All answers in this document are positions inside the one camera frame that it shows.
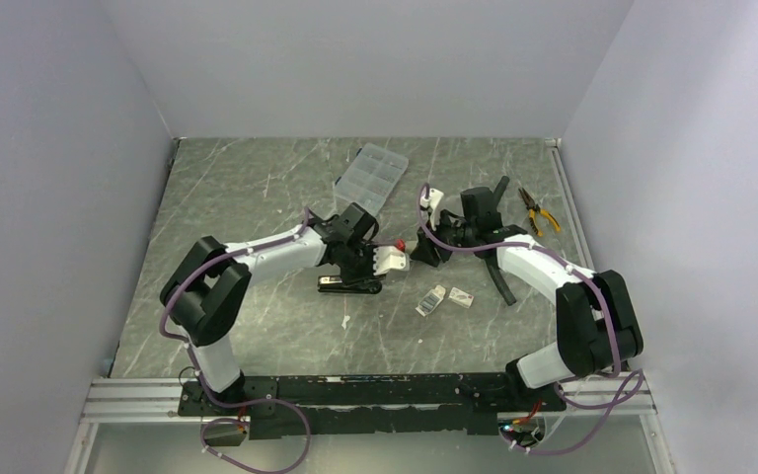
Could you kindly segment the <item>staple tray with staples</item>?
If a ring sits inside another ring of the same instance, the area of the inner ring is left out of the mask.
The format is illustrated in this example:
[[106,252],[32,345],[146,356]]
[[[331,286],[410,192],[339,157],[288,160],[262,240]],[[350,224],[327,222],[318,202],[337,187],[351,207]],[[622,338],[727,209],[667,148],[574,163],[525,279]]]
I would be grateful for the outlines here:
[[419,301],[416,306],[416,312],[422,317],[427,317],[441,304],[445,293],[446,288],[444,286],[436,285]]

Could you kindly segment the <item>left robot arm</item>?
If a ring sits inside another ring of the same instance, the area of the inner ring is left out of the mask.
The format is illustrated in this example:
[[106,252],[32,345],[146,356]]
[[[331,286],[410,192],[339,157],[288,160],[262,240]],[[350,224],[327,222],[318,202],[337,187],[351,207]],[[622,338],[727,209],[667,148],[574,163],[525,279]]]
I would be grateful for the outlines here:
[[376,294],[376,218],[356,203],[328,218],[305,210],[297,226],[243,243],[226,244],[213,236],[197,240],[162,288],[159,331],[187,346],[204,384],[204,402],[220,415],[243,401],[245,375],[229,333],[249,289],[271,277],[331,265],[340,272],[334,284]]

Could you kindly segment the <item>white staple box sleeve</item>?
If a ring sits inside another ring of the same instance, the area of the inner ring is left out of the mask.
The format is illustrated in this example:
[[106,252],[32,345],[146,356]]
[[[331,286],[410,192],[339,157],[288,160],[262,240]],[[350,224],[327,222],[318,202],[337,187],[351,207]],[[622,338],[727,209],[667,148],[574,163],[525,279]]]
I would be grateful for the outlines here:
[[464,308],[470,308],[474,302],[474,296],[458,287],[452,287],[449,292],[449,300]]

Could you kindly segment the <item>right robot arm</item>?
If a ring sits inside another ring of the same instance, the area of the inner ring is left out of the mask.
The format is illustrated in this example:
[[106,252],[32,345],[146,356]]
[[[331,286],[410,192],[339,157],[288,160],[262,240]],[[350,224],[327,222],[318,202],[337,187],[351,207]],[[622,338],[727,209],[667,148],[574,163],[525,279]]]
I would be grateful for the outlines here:
[[514,373],[503,396],[517,410],[539,400],[542,387],[589,375],[618,374],[624,361],[640,355],[644,338],[624,278],[609,270],[576,265],[540,244],[518,225],[504,224],[497,209],[504,186],[477,187],[461,194],[463,214],[441,208],[442,197],[428,184],[417,197],[418,239],[436,263],[454,253],[483,259],[501,296],[513,299],[504,275],[539,291],[554,306],[556,338],[510,362]]

